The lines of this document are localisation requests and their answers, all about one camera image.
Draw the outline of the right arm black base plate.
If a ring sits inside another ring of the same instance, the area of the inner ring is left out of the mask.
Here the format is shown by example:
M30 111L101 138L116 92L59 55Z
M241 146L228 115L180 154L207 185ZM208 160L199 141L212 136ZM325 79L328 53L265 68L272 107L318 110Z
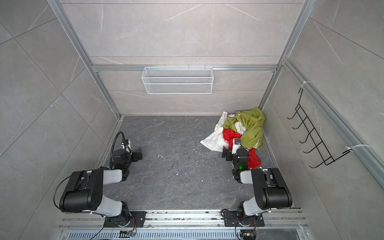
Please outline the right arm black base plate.
M238 212L222 210L221 217L226 227L264 227L265 222L262 215L239 217Z

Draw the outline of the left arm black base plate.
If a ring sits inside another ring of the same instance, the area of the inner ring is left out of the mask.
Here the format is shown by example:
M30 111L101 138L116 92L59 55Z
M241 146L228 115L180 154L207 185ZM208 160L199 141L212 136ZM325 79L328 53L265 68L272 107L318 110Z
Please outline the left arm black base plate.
M105 228L142 228L144 226L147 212L145 211L133 211L129 216L121 214L116 217L108 217L103 227Z

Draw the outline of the red cloth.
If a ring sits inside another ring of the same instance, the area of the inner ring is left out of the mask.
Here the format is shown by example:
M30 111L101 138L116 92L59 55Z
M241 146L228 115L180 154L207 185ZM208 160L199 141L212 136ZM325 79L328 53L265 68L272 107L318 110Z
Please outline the red cloth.
M254 148L248 149L243 146L241 137L241 134L231 129L223 129L223 138L229 143L229 146L223 147L222 158L231 162L234 174L259 168L262 164Z

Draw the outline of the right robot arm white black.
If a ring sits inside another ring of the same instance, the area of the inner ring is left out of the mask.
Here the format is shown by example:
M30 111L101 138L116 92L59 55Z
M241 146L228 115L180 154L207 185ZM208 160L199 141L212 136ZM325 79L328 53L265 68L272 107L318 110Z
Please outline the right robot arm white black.
M263 227L264 213L292 206L292 195L280 170L261 168L261 160L254 149L224 147L222 158L231 162L234 180L251 185L254 191L254 196L241 202L236 211L221 211L225 227Z

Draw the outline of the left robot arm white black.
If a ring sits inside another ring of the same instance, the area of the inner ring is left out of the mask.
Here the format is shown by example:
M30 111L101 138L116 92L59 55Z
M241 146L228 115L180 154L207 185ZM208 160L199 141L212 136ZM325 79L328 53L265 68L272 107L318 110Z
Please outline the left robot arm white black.
M105 218L105 228L143 227L145 211L131 212L124 201L104 196L104 186L124 182L129 176L131 163L143 159L142 149L129 153L128 148L113 152L113 168L77 171L69 176L59 202L63 213L91 213Z

